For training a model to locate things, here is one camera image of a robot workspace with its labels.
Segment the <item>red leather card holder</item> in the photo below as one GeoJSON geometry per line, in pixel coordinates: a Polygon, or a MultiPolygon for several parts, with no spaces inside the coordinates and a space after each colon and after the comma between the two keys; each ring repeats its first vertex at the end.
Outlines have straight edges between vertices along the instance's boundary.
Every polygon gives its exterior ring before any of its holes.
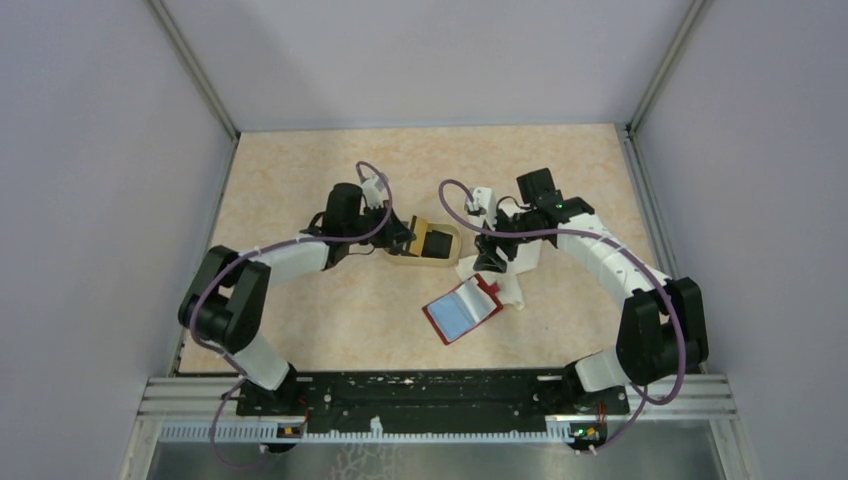
{"type": "Polygon", "coordinates": [[[444,345],[451,345],[504,308],[500,287],[480,274],[462,281],[421,308],[444,345]]]}

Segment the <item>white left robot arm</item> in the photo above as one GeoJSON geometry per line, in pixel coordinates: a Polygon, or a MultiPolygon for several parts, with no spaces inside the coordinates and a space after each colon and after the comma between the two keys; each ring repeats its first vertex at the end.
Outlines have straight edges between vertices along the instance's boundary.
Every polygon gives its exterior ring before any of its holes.
{"type": "Polygon", "coordinates": [[[292,239],[238,252],[223,245],[204,256],[178,312],[179,324],[201,347],[221,356],[277,414],[292,411],[300,388],[295,369],[259,332],[269,289],[335,267],[351,246],[391,250],[415,240],[393,209],[391,191],[372,178],[338,183],[323,211],[292,239]]]}

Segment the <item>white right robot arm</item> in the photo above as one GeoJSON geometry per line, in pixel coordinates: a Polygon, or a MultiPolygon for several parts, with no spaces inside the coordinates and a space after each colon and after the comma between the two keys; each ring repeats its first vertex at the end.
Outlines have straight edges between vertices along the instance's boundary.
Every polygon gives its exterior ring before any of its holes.
{"type": "Polygon", "coordinates": [[[708,358],[703,298],[695,281],[648,266],[611,234],[589,203],[564,198],[549,169],[516,181],[521,200],[513,211],[483,187],[474,188],[466,202],[469,219],[481,230],[475,269],[504,273],[521,246],[544,240],[581,264],[621,310],[614,345],[566,366],[563,398],[569,408],[588,412],[603,390],[644,387],[708,358]]]}

